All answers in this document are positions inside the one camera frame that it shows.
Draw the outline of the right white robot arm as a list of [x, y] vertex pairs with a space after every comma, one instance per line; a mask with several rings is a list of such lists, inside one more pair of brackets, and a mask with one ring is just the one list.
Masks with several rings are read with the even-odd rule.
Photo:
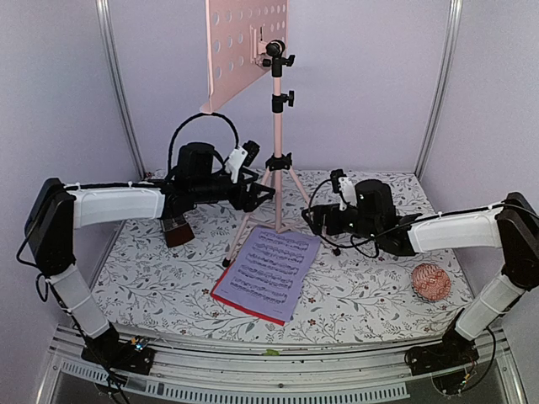
[[493, 247], [502, 250], [500, 272], [463, 309], [436, 348], [435, 359], [454, 366], [471, 343], [527, 291], [538, 286], [538, 215], [518, 193], [493, 205], [436, 215], [399, 215], [388, 184], [376, 179], [351, 183], [345, 176], [332, 180], [339, 202], [309, 204], [302, 218], [319, 236], [350, 235], [358, 248], [374, 242], [396, 257], [411, 257], [442, 249]]

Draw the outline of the pink music stand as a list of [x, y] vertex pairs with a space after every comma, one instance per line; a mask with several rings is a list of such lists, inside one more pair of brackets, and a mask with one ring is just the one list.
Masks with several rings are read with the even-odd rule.
[[261, 183], [275, 186], [275, 219], [263, 222], [247, 213], [222, 262], [225, 268], [232, 263], [234, 252], [249, 224], [266, 226], [279, 233], [296, 226], [283, 221], [284, 173], [289, 174], [303, 199], [309, 200], [293, 168], [291, 154], [283, 152], [284, 106], [293, 106], [295, 100], [292, 90], [289, 93], [281, 91], [283, 68], [292, 66], [295, 60], [288, 51], [289, 7], [288, 1], [205, 3], [209, 98], [200, 111], [204, 114], [217, 112], [266, 73], [270, 73], [273, 80], [274, 152], [266, 162]]

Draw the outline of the purple sheet music page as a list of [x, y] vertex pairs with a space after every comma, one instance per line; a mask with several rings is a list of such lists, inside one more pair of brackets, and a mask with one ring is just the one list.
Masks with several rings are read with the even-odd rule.
[[317, 237], [255, 227], [211, 297], [250, 316], [283, 326], [292, 318], [307, 272], [320, 247]]

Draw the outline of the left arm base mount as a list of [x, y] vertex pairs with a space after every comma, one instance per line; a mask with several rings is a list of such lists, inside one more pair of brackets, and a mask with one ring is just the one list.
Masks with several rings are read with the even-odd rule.
[[103, 365], [106, 369], [123, 370], [139, 375], [149, 375], [156, 351], [149, 347], [150, 339], [135, 336], [126, 342], [117, 336], [90, 338], [83, 348], [81, 358]]

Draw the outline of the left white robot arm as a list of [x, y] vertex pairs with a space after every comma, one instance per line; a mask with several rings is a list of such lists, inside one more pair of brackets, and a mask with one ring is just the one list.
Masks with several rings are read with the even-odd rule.
[[259, 145], [253, 141], [235, 147], [227, 158], [208, 143], [190, 142], [180, 148], [176, 166], [163, 179], [85, 185], [67, 185], [59, 178], [44, 182], [24, 226], [21, 247], [31, 251], [34, 259], [29, 266], [48, 281], [83, 333], [93, 339], [93, 352], [107, 365], [119, 364], [125, 347], [109, 334], [112, 325], [77, 268], [74, 231], [133, 219], [165, 221], [220, 201], [250, 213], [275, 195], [249, 169], [258, 153]]

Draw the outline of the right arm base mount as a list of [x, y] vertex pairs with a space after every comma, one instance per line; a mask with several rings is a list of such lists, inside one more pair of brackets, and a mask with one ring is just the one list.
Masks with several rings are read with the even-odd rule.
[[412, 375], [423, 375], [456, 366], [471, 364], [479, 359], [473, 342], [447, 340], [430, 345], [416, 345], [404, 355]]

